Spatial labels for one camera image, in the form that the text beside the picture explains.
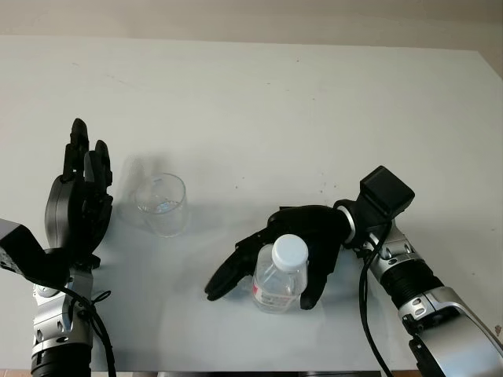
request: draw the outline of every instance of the white wall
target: white wall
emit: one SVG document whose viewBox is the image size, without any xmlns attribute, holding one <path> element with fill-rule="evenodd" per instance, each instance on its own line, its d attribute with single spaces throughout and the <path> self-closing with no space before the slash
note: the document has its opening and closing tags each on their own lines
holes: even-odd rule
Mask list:
<svg viewBox="0 0 503 377">
<path fill-rule="evenodd" d="M 503 73 L 502 0 L 0 0 L 0 34 L 474 49 Z"/>
</svg>

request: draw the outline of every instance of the white table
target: white table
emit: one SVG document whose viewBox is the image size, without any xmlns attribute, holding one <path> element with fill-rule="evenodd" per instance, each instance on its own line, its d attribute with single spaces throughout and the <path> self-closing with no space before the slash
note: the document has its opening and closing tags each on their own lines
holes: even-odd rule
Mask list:
<svg viewBox="0 0 503 377">
<path fill-rule="evenodd" d="M 46 199 L 81 117 L 112 158 L 95 291 L 113 292 L 99 312 L 119 370 L 378 369 L 350 252 L 310 312 L 267 315 L 239 291 L 208 302 L 204 285 L 277 206 L 353 199 L 383 164 L 417 194 L 399 228 L 489 328 L 503 324 L 502 97 L 501 79 L 466 51 L 0 37 L 0 217 L 48 246 Z M 134 225 L 129 193 L 152 171 L 187 184 L 182 236 Z M 384 359 L 414 368 L 372 281 Z M 0 284 L 0 366 L 29 368 L 31 284 L 8 272 Z"/>
</svg>

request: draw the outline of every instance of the black cable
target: black cable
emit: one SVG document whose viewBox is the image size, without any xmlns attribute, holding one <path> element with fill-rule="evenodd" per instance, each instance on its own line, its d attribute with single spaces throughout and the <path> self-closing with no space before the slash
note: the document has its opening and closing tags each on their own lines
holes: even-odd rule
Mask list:
<svg viewBox="0 0 503 377">
<path fill-rule="evenodd" d="M 107 369 L 108 369 L 108 377 L 116 377 L 116 366 L 115 366 L 115 358 L 113 356 L 113 349 L 112 349 L 112 342 L 110 341 L 110 336 L 108 335 L 107 329 L 105 327 L 105 324 L 103 323 L 103 320 L 101 320 L 100 316 L 98 315 L 96 308 L 94 307 L 94 304 L 100 301 L 105 300 L 112 292 L 111 291 L 105 291 L 102 294 L 98 295 L 93 301 L 89 301 L 87 298 L 79 295 L 78 293 L 72 291 L 71 289 L 68 289 L 66 287 L 57 287 L 53 285 L 48 285 L 44 284 L 44 287 L 52 288 L 57 291 L 61 291 L 65 293 L 66 295 L 70 296 L 73 298 L 75 301 L 77 301 L 79 304 L 83 306 L 83 308 L 90 314 L 90 323 L 91 326 L 93 327 L 94 331 L 96 332 L 97 337 L 101 340 L 103 343 L 103 347 L 105 348 L 105 357 L 107 360 Z"/>
<path fill-rule="evenodd" d="M 377 256 L 377 253 L 383 246 L 384 241 L 386 240 L 386 237 L 391 230 L 391 225 L 392 225 L 391 223 L 386 225 L 386 229 L 384 230 L 383 235 L 379 239 L 379 242 L 374 247 L 374 250 L 372 251 L 370 256 L 365 260 L 365 264 L 363 265 L 362 273 L 360 274 L 360 281 L 358 284 L 358 301 L 360 306 L 360 318 L 362 319 L 363 331 L 365 332 L 365 336 L 367 337 L 367 341 L 369 342 L 370 348 L 372 349 L 372 352 L 375 358 L 377 359 L 377 362 L 379 363 L 380 367 L 383 369 L 384 374 L 387 377 L 393 377 L 393 374 L 387 367 L 386 363 L 384 362 L 384 359 L 382 358 L 382 356 L 379 353 L 379 350 L 376 347 L 376 343 L 374 342 L 372 335 L 370 334 L 369 323 L 367 321 L 367 293 L 369 290 L 367 281 L 367 272 L 369 271 L 369 267 L 372 264 L 372 261 Z"/>
</svg>

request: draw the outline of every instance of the robotic arm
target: robotic arm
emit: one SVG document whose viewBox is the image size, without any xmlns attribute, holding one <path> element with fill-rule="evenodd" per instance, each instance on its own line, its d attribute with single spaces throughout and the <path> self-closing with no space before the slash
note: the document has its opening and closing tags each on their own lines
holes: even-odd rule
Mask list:
<svg viewBox="0 0 503 377">
<path fill-rule="evenodd" d="M 35 284 L 37 314 L 31 373 L 36 377 L 90 376 L 92 328 L 115 375 L 110 339 L 91 300 L 92 270 L 100 265 L 94 250 L 103 239 L 112 213 L 112 184 L 107 145 L 89 150 L 86 124 L 76 119 L 66 146 L 63 174 L 54 180 L 46 206 L 43 250 L 23 225 L 0 219 L 0 267 Z"/>
<path fill-rule="evenodd" d="M 503 375 L 503 346 L 452 288 L 445 287 L 395 225 L 395 217 L 412 202 L 414 192 L 384 167 L 360 182 L 356 201 L 334 208 L 304 206 L 281 209 L 267 227 L 238 242 L 205 288 L 210 301 L 222 297 L 252 275 L 262 245 L 285 233 L 302 237 L 309 249 L 308 285 L 300 298 L 311 309 L 333 272 L 341 244 L 365 264 L 360 278 L 360 310 L 365 334 L 383 370 L 366 325 L 366 277 L 370 269 L 391 296 L 402 324 L 413 337 L 409 347 L 425 377 Z"/>
</svg>

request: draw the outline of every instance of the bottle label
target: bottle label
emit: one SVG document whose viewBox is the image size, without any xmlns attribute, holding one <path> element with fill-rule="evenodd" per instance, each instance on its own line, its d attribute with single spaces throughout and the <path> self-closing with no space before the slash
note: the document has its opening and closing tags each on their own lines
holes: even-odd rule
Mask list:
<svg viewBox="0 0 503 377">
<path fill-rule="evenodd" d="M 296 299 L 295 296 L 292 297 L 268 293 L 257 285 L 255 279 L 253 280 L 253 295 L 255 296 L 255 299 L 262 305 L 274 308 L 284 308 L 286 306 L 289 306 L 292 301 L 295 301 Z"/>
</svg>

